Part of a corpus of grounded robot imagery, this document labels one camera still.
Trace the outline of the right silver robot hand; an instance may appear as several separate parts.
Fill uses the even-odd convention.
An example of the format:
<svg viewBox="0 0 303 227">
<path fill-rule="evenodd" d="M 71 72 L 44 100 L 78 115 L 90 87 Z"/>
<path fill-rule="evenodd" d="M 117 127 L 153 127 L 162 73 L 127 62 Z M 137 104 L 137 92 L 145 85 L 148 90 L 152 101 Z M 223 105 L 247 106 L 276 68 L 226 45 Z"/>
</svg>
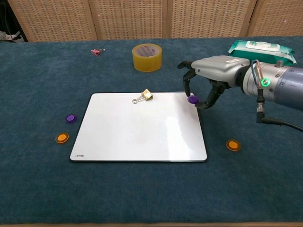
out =
<svg viewBox="0 0 303 227">
<path fill-rule="evenodd" d="M 196 61 L 182 61 L 178 69 L 187 68 L 183 76 L 183 88 L 189 103 L 197 109 L 208 109 L 212 107 L 226 89 L 242 87 L 246 72 L 250 68 L 248 59 L 232 57 L 227 55 L 213 56 Z M 195 76 L 208 79 L 212 89 L 205 101 L 191 94 L 190 80 Z"/>
</svg>

